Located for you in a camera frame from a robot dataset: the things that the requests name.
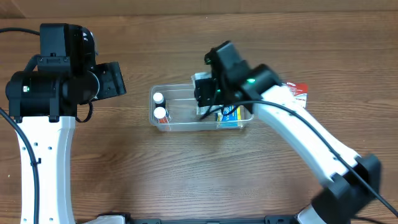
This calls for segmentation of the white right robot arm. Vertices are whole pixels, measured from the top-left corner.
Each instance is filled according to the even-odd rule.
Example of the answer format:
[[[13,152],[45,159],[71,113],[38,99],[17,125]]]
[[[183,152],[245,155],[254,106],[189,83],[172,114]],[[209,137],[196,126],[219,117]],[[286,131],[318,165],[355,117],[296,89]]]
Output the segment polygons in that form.
[[[204,61],[210,73],[193,79],[198,105],[216,112],[244,106],[290,144],[323,187],[294,223],[349,223],[379,196],[380,160],[360,156],[331,135],[270,67],[250,67],[230,41],[212,48]]]

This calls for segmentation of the blue VapoDrops box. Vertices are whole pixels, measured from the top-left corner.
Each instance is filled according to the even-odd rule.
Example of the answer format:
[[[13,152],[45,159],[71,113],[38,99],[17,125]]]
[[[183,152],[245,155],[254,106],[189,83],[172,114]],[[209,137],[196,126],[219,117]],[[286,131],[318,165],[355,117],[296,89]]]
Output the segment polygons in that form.
[[[243,106],[227,106],[216,112],[218,129],[240,129],[244,127],[246,109]]]

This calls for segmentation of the orange bottle white cap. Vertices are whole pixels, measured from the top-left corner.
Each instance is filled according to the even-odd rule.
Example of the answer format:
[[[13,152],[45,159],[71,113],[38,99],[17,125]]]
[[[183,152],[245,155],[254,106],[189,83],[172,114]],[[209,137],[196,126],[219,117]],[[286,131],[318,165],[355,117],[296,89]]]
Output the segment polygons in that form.
[[[153,115],[160,124],[168,124],[170,121],[168,111],[161,106],[155,108]]]

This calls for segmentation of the white medicine box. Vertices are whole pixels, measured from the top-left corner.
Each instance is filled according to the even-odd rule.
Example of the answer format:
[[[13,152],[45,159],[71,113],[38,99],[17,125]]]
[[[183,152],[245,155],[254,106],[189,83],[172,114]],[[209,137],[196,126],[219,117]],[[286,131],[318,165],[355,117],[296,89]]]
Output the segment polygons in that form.
[[[197,116],[204,115],[213,105],[216,83],[209,72],[195,73],[192,76],[194,97],[197,101]]]

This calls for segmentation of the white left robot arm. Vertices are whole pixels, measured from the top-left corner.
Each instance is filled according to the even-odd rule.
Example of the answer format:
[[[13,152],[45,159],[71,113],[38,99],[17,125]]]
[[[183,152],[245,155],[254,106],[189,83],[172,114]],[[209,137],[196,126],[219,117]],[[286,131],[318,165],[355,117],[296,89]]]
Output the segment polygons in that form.
[[[21,222],[73,223],[70,160],[80,105],[124,95],[117,62],[96,63],[94,35],[74,24],[42,24],[40,53],[6,85],[21,156]]]

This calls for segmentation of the dark bottle white cap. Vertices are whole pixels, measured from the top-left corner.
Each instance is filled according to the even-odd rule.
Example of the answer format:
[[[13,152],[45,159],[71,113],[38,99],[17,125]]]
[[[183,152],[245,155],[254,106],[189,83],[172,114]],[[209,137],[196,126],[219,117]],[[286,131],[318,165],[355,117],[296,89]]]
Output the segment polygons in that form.
[[[164,109],[167,108],[167,101],[162,93],[160,93],[160,92],[154,93],[152,96],[152,99],[155,103],[156,108],[158,108],[158,107],[162,107]]]

